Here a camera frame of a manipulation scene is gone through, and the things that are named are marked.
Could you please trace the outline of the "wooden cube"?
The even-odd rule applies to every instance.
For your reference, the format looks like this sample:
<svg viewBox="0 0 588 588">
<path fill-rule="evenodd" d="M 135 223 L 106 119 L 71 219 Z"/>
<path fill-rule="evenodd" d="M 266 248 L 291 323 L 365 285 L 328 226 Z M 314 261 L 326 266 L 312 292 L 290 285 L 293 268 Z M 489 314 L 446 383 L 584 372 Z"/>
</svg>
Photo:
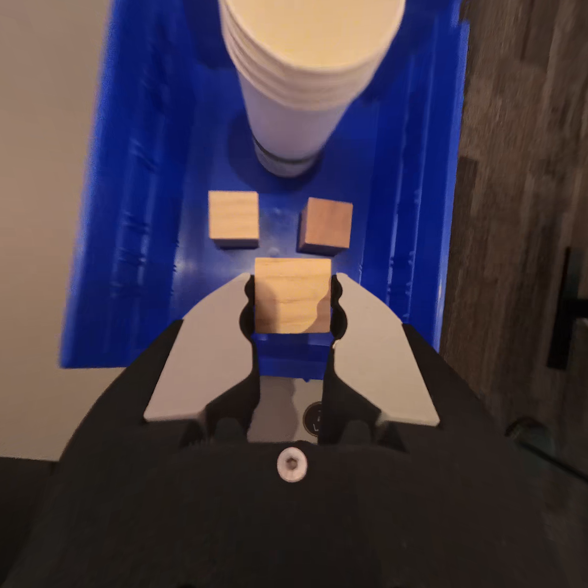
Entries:
<svg viewBox="0 0 588 588">
<path fill-rule="evenodd" d="M 256 249 L 259 246 L 259 195 L 253 191 L 210 190 L 208 232 L 220 249 Z"/>
<path fill-rule="evenodd" d="M 350 246 L 353 204 L 310 197 L 300 214 L 298 251 L 333 256 Z"/>
<path fill-rule="evenodd" d="M 331 282 L 332 262 L 327 258 L 256 258 L 256 333 L 328 333 Z"/>
</svg>

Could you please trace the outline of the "round table grommet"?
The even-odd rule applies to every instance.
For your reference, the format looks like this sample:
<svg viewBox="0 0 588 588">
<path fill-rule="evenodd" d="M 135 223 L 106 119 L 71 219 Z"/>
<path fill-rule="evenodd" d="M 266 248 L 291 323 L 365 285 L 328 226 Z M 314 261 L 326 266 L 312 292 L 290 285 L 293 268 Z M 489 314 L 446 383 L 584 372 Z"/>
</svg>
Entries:
<svg viewBox="0 0 588 588">
<path fill-rule="evenodd" d="M 313 436 L 318 437 L 320 432 L 322 414 L 322 402 L 316 401 L 308 405 L 303 413 L 302 424 L 305 431 Z"/>
</svg>

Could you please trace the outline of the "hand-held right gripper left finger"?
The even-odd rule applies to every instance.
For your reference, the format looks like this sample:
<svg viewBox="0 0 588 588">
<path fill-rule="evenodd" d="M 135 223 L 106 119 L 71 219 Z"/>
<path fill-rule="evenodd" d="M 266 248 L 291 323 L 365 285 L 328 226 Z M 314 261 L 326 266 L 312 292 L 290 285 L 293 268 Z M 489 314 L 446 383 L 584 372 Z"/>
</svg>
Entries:
<svg viewBox="0 0 588 588">
<path fill-rule="evenodd" d="M 195 421 L 214 443 L 247 443 L 261 400 L 254 277 L 241 273 L 182 319 L 143 418 Z"/>
</svg>

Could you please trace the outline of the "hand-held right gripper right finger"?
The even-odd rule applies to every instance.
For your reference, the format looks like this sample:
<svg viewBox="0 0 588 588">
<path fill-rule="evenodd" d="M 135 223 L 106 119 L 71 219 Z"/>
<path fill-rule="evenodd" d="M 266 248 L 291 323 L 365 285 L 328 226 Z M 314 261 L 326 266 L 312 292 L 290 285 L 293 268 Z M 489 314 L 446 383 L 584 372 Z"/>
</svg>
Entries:
<svg viewBox="0 0 588 588">
<path fill-rule="evenodd" d="M 440 417 L 402 321 L 345 273 L 332 277 L 331 343 L 318 443 L 339 443 L 348 423 L 372 439 L 387 423 L 436 428 Z"/>
</svg>

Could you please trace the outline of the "blue plastic bin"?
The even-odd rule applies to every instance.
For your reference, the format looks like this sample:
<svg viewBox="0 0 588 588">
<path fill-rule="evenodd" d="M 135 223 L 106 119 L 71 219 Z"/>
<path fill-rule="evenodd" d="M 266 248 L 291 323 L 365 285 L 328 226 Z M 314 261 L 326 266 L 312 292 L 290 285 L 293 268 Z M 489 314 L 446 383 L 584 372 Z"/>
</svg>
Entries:
<svg viewBox="0 0 588 588">
<path fill-rule="evenodd" d="M 436 350 L 442 335 L 469 24 L 408 1 L 401 28 L 318 162 L 257 160 L 216 1 L 114 1 L 82 197 L 62 368 L 125 367 L 254 259 L 292 258 L 310 197 L 353 204 L 332 262 Z M 256 249 L 209 238 L 208 192 L 259 195 Z"/>
</svg>

